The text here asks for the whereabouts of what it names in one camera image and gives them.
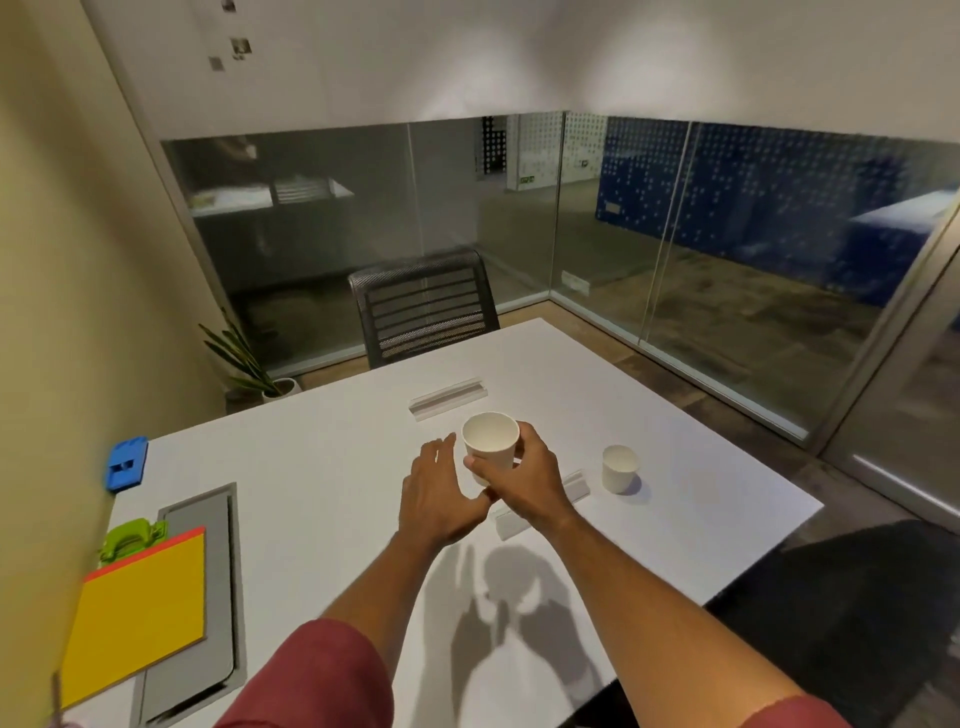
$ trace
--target white table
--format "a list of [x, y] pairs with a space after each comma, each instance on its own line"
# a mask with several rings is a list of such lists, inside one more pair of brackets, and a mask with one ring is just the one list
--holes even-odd
[[[483, 378], [489, 395], [423, 422], [410, 400]], [[639, 562], [704, 604], [820, 504], [543, 320], [423, 354], [158, 438], [142, 485], [110, 525], [237, 483], [248, 673], [370, 562], [396, 528], [400, 481], [426, 440], [493, 409], [533, 423], [561, 472], [583, 469], [580, 511]], [[643, 487], [615, 496], [600, 453], [639, 455]], [[459, 463], [461, 487], [479, 487]], [[283, 554], [277, 559], [272, 554]], [[506, 543], [492, 519], [434, 564], [394, 682], [396, 726], [553, 728], [613, 679], [586, 609], [533, 529]], [[127, 728], [132, 682], [68, 712]], [[178, 726], [210, 726], [234, 692]]]

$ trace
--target blue wall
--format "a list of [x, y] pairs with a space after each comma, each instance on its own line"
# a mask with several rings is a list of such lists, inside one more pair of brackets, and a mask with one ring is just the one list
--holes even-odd
[[942, 171], [930, 167], [946, 144], [695, 124], [695, 151], [683, 158], [686, 130], [681, 121], [610, 118], [598, 220], [660, 238], [683, 167], [675, 243], [864, 303], [889, 301], [928, 231], [852, 218], [943, 188]]

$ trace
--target blue hole punch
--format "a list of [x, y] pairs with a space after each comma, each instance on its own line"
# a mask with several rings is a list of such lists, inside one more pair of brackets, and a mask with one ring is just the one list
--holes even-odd
[[119, 493], [139, 485], [146, 463], [147, 438], [134, 437], [114, 445], [107, 461], [107, 490]]

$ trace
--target gray panel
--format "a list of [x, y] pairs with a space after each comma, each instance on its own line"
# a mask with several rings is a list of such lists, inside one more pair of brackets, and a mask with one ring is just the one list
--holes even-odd
[[171, 725], [245, 682], [235, 486], [161, 509], [171, 536], [204, 526], [205, 638], [145, 670], [132, 726]]

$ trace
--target person's left hand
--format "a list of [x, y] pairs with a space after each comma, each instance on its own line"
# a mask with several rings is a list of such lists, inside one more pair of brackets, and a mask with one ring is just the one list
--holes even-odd
[[460, 491], [453, 465], [453, 432], [424, 443], [403, 478], [398, 532], [435, 551], [459, 541], [487, 517], [496, 496], [485, 489], [476, 498]]

